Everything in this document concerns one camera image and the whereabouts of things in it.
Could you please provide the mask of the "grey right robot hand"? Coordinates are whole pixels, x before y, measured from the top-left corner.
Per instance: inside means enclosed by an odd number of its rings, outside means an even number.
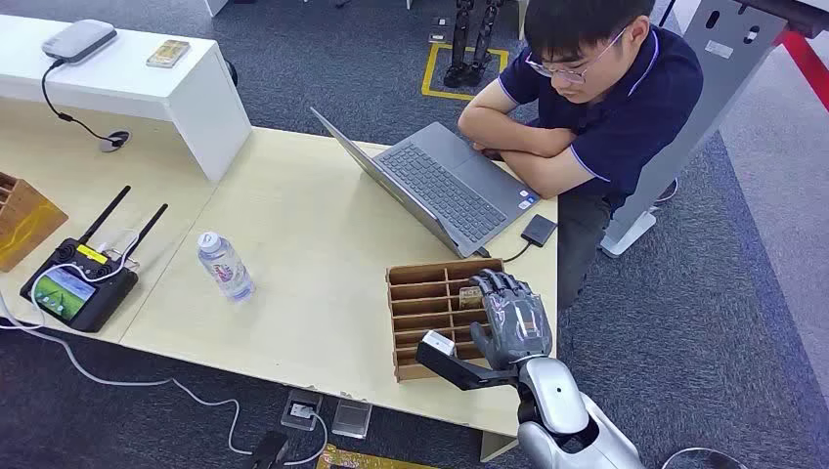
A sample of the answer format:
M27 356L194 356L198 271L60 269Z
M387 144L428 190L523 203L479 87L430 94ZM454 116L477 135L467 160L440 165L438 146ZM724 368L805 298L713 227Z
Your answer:
M470 278L482 294L488 329L475 321L471 338L494 370L536 357L547 357L552 332L541 297L514 276L483 269Z

